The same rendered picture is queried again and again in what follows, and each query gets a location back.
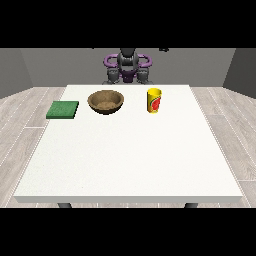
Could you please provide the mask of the brown wooden bowl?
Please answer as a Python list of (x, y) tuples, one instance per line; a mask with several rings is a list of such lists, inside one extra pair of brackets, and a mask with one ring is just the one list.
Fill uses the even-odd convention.
[(109, 115), (118, 111), (123, 103), (124, 96), (114, 90), (100, 90), (88, 97), (88, 105), (99, 114)]

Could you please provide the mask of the yellow cup with melon print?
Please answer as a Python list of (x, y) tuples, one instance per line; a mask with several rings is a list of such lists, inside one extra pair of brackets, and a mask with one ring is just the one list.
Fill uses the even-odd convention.
[(147, 111), (155, 114), (159, 110), (162, 91), (158, 88), (150, 88), (147, 91)]

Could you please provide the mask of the green square pad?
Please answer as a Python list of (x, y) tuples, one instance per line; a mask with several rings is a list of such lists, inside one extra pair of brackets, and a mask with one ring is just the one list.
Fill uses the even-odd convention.
[(73, 119), (75, 117), (78, 101), (54, 101), (47, 114), (47, 119)]

